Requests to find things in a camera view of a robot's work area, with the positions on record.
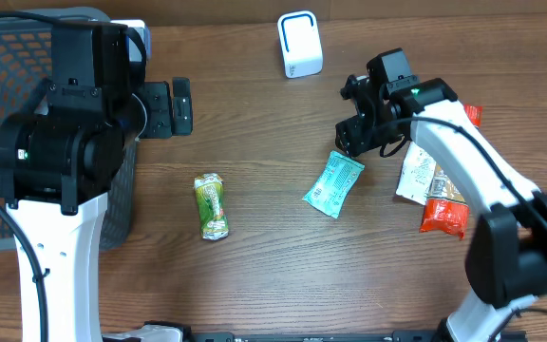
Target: black plastic bracket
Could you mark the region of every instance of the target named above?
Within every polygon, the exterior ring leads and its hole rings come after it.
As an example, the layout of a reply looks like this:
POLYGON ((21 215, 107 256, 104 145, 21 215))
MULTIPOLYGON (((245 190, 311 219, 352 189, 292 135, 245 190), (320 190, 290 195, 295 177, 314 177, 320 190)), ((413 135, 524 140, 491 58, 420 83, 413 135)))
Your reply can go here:
POLYGON ((191 103, 189 79, 175 77, 172 79, 174 94, 174 135, 190 135, 194 130, 194 109, 191 103))
POLYGON ((140 139, 168 139, 190 135, 193 131, 193 107, 189 79, 175 77, 172 93, 167 82, 146 82, 137 95, 147 111, 147 126, 140 139))

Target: mesh basket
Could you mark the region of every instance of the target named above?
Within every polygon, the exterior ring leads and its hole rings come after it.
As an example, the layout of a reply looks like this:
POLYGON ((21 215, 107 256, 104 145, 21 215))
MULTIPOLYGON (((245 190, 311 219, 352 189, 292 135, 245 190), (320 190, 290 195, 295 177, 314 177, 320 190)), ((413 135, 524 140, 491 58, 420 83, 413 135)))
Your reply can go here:
MULTIPOLYGON (((62 19, 109 21, 97 9, 39 9, 32 12, 62 19)), ((17 111, 29 93, 52 71, 50 59, 51 26, 44 23, 0 20, 0 124, 17 111)), ((126 149, 125 161, 109 191, 109 205, 104 216, 101 250, 122 244, 130 231, 132 184, 136 145, 126 149)), ((13 249, 13 235, 0 218, 0 250, 13 249)))

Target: snack packet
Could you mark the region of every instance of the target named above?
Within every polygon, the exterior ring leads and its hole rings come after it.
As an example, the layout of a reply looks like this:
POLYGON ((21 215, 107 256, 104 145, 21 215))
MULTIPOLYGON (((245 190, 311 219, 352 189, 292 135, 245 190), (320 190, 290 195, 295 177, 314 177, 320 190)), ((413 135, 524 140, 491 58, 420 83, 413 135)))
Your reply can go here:
POLYGON ((194 180, 198 200, 201 237, 218 240, 229 235, 227 217, 223 211, 223 179, 216 173, 204 174, 194 180))
POLYGON ((365 166, 360 162, 353 161, 341 153, 330 152, 324 172, 303 200, 324 214, 339 218, 341 206, 349 189, 364 169, 365 166))
POLYGON ((411 142, 403 161, 396 195, 425 205, 429 185, 434 177, 434 168, 434 159, 415 142, 411 142))
MULTIPOLYGON (((482 107, 464 105, 465 113, 474 126, 481 126, 482 107)), ((429 187, 425 203, 424 218, 420 232, 442 230, 447 234, 463 239, 470 209, 462 194, 446 176, 443 169, 436 164, 434 178, 429 187)))

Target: orange snack bag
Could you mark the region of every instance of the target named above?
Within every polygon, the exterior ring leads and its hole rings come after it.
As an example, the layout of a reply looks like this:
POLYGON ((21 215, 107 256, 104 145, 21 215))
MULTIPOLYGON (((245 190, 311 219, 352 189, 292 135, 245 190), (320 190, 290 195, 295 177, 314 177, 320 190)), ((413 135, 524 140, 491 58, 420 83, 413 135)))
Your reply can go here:
MULTIPOLYGON (((480 127, 482 107, 465 104, 463 108, 472 124, 477 128, 480 127)), ((462 194, 442 168, 436 164, 419 231, 442 230, 463 239, 469 215, 470 208, 465 203, 462 194)))

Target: wooden table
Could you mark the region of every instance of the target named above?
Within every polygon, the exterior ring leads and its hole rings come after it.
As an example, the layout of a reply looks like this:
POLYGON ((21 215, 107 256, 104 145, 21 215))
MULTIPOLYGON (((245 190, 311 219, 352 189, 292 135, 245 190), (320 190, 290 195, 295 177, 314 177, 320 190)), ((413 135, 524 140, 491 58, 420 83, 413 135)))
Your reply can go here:
MULTIPOLYGON (((144 320, 234 333, 374 333, 436 328, 468 290, 468 238, 418 233, 423 208, 394 198, 404 152, 365 166, 339 219, 302 201, 354 115, 338 95, 368 60, 405 49, 483 105, 482 133, 547 190, 547 15, 320 23, 324 70, 284 77, 275 24, 153 29, 149 80, 191 79, 192 136, 141 142, 134 230, 101 255, 105 332, 144 320), (193 178, 225 183, 228 238, 199 237, 193 178)), ((0 253, 0 341, 20 338, 16 256, 0 253)), ((547 297, 538 303, 547 308, 547 297)), ((547 316, 512 324, 547 341, 547 316)))

